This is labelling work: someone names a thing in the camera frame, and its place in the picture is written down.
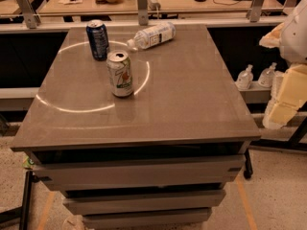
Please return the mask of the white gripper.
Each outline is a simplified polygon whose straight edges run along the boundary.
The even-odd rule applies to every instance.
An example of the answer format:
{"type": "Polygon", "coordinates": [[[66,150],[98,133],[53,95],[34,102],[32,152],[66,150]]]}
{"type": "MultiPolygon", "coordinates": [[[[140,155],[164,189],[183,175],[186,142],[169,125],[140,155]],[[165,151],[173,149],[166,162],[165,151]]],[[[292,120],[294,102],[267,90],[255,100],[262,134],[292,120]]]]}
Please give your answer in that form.
{"type": "Polygon", "coordinates": [[[262,124],[268,129],[285,126],[307,102],[307,0],[301,0],[283,23],[264,35],[259,45],[279,47],[280,55],[296,62],[277,75],[262,124]]]}

